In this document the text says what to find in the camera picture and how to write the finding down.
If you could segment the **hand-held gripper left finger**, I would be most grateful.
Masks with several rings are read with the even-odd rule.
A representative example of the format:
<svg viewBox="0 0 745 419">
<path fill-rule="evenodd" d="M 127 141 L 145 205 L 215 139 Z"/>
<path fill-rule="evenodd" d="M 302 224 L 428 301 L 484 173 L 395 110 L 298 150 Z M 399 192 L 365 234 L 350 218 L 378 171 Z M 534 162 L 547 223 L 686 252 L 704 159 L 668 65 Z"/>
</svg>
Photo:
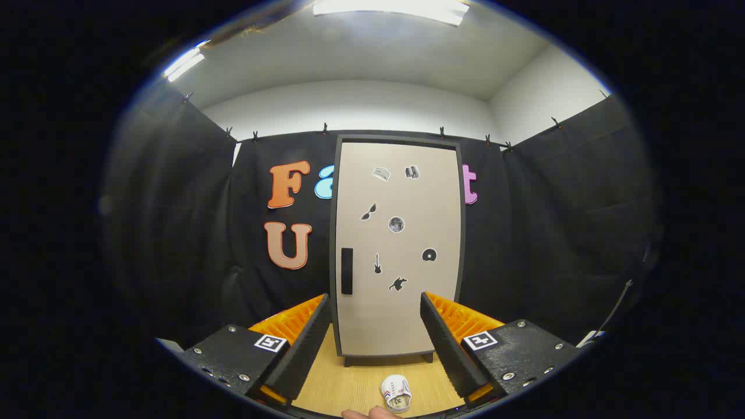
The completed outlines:
<svg viewBox="0 0 745 419">
<path fill-rule="evenodd" d="M 183 351 L 183 361 L 242 397 L 289 406 L 300 395 L 332 320 L 328 294 L 251 327 L 227 325 Z"/>
</svg>

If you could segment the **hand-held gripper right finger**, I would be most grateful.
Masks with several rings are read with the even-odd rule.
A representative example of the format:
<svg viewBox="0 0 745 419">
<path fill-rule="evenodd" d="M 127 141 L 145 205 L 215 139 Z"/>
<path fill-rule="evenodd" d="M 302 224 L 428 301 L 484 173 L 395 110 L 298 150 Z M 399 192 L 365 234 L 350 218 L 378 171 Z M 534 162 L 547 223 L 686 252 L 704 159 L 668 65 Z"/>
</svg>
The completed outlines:
<svg viewBox="0 0 745 419">
<path fill-rule="evenodd" d="M 467 406 L 524 392 L 580 355 L 578 347 L 528 320 L 503 323 L 429 292 L 421 293 L 420 317 Z"/>
</svg>

